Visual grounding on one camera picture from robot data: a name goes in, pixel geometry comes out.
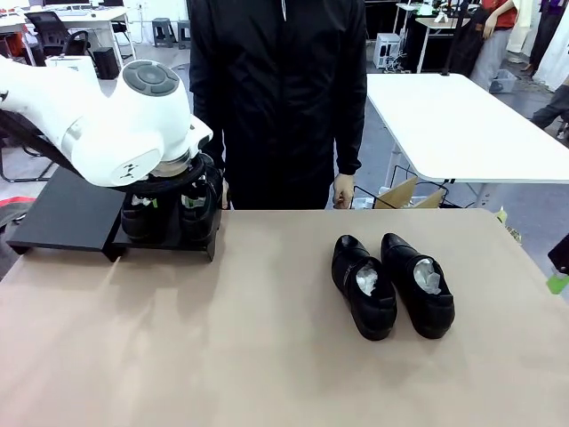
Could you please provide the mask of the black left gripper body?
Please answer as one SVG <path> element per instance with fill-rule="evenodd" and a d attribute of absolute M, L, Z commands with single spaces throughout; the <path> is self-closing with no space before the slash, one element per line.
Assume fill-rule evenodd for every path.
<path fill-rule="evenodd" d="M 155 191 L 158 193 L 174 191 L 182 188 L 196 179 L 190 173 L 179 174 L 177 176 L 163 178 L 155 181 Z"/>

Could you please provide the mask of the person's left hand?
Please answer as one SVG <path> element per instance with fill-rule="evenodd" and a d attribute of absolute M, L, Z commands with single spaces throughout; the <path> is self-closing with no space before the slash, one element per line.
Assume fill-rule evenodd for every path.
<path fill-rule="evenodd" d="M 333 207 L 349 209 L 354 197 L 354 176 L 338 173 L 333 182 Z"/>

